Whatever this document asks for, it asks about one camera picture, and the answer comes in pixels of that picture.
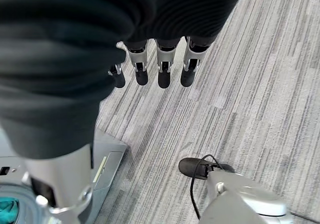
black sleeve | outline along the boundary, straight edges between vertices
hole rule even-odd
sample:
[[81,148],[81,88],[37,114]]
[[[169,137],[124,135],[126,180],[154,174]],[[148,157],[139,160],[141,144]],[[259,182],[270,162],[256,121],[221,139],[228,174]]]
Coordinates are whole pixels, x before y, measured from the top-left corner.
[[126,56],[116,44],[152,18],[154,2],[0,0],[0,123],[20,156],[92,143],[99,103],[114,88],[108,70]]
[[213,37],[238,0],[0,0],[0,123],[13,149],[55,158],[92,143],[119,41]]

gray floor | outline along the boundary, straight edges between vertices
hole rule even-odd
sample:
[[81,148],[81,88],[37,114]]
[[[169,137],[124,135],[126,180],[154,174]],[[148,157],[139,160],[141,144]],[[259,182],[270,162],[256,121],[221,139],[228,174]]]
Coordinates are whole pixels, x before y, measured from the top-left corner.
[[[130,145],[96,224],[198,223],[184,157],[214,154],[320,220],[320,0],[240,0],[190,88],[180,85],[185,42],[171,85],[127,84],[102,103],[98,127]],[[206,183],[197,181],[202,212]],[[300,219],[296,223],[307,223]]]

robotic hand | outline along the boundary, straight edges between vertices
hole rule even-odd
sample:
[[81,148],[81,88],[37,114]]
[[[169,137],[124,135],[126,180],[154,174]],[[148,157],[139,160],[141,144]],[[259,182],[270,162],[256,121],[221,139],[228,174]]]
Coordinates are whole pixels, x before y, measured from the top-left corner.
[[[229,165],[184,158],[179,170],[192,178],[191,198],[199,224],[293,224],[292,215],[279,196],[236,174]],[[193,199],[195,178],[207,180],[210,203],[201,218]]]
[[117,42],[145,85],[146,40],[155,39],[167,88],[186,37],[181,84],[189,87],[237,1],[0,0],[0,123],[39,206],[68,224],[90,211],[99,104],[125,85]]

white robot part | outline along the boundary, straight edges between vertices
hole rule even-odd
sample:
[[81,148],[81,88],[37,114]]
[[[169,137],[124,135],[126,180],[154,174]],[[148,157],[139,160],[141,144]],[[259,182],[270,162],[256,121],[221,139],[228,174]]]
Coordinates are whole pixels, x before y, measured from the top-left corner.
[[[238,202],[238,206],[243,206],[237,198],[240,197],[243,203],[258,214],[266,224],[293,223],[292,215],[288,211],[285,201],[251,179],[240,174],[211,171],[207,176],[207,181],[209,198],[212,203],[220,200],[222,195],[227,195],[235,197],[234,202]],[[229,206],[225,206],[225,209],[228,210],[232,205],[235,203],[231,202]],[[237,210],[239,216],[241,216],[241,212],[243,211]]]

